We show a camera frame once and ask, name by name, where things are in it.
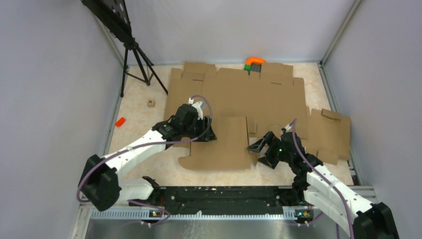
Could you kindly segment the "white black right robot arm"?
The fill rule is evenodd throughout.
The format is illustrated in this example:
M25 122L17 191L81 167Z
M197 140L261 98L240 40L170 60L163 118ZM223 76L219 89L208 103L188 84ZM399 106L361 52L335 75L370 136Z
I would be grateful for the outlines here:
M291 191L281 196L288 206L311 205L332 219L352 239L397 239L391 209L374 203L337 179L316 156L307 153L294 132L280 137L267 132L247 150L260 153L258 161L270 168L285 162L294 173Z

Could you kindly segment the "brown cardboard box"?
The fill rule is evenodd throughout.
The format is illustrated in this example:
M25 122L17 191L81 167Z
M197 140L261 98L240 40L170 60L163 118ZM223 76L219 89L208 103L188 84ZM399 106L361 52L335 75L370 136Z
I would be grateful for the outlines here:
M257 164L257 154L249 152L247 117L219 117L212 121L216 140L192 142L190 155L178 163L194 171L250 169Z

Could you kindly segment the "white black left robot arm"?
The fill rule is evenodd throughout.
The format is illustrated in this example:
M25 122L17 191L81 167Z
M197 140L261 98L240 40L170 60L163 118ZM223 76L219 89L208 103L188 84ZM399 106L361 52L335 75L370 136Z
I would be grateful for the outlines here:
M168 120L156 123L145 135L126 147L105 155L93 155L86 161L78 189L77 199L92 203L99 211L111 208L116 202L133 199L153 206L159 201L159 192L153 183L141 179L138 183L122 183L122 178L149 157L165 151L175 144L209 142L216 140L211 116L204 115L204 101L181 105Z

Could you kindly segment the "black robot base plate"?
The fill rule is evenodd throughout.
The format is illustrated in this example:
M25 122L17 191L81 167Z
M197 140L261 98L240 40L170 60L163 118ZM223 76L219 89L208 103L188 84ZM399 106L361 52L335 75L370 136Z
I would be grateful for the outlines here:
M311 219L314 207L305 201L297 201L291 187L284 186L169 186L154 189L146 200L133 199L136 203L163 207L170 214L206 215L263 215L282 214L285 209L305 210Z

